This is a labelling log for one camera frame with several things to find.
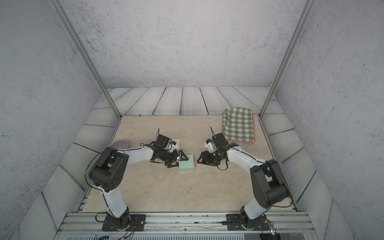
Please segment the mint green jewelry box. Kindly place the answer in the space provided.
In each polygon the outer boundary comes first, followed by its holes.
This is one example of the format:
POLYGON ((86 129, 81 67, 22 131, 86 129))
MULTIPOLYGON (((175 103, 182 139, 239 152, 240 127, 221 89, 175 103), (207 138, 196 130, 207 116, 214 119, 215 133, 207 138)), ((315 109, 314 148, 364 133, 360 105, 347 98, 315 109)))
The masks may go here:
POLYGON ((185 172, 185 171, 193 171, 195 169, 195 161, 194 161, 194 155, 188 154, 186 161, 180 161, 179 162, 179 171, 185 172))

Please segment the cream jewelry box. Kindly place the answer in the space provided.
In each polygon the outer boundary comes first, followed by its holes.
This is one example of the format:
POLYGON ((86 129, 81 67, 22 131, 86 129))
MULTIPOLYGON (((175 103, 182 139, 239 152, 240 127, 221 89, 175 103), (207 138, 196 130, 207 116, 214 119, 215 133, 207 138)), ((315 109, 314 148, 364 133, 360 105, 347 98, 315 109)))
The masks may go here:
POLYGON ((178 149, 180 146, 180 139, 172 139, 172 147, 178 149))

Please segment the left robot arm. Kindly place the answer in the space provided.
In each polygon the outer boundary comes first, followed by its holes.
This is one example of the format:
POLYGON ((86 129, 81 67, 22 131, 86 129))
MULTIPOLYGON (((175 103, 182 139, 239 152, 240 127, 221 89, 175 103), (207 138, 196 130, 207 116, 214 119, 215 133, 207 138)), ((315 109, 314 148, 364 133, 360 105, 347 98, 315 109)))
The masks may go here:
POLYGON ((127 150, 107 147, 100 153, 87 173, 96 189, 101 191, 107 205, 108 217, 121 222, 129 216, 129 208, 123 200, 120 189, 127 166, 142 161, 153 162, 156 159, 167 168, 177 167, 179 162, 189 160, 182 150, 177 148, 167 150, 158 144, 145 144, 140 148, 127 150))

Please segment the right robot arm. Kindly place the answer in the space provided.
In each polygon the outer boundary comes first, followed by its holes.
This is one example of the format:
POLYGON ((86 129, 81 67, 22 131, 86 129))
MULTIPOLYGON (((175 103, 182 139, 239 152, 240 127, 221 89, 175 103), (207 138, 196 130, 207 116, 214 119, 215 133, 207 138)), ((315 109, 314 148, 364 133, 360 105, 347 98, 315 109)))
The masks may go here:
POLYGON ((263 222, 267 210, 290 196, 277 161, 257 158, 236 143, 217 147, 214 152, 202 152, 197 163, 218 167, 222 160, 226 161, 226 166, 228 162, 238 165, 251 176, 254 198, 240 212, 240 223, 244 229, 254 229, 263 222))

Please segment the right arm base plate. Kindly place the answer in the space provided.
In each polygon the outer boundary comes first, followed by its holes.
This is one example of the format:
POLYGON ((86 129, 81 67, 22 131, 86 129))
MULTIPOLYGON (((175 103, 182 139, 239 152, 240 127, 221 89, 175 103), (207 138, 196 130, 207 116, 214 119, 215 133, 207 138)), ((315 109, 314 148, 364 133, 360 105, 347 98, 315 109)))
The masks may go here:
POLYGON ((267 231, 270 229, 269 220, 265 215, 251 220, 243 214, 227 214, 222 222, 229 231, 267 231))

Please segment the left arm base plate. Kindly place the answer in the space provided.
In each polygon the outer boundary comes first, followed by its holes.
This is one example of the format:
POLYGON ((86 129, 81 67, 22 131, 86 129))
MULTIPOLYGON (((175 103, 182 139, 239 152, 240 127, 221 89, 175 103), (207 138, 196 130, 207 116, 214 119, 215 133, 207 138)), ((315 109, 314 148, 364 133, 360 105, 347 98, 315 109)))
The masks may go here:
POLYGON ((115 218, 109 213, 103 222, 103 232, 142 232, 146 223, 146 215, 144 214, 129 214, 123 215, 120 218, 115 218))

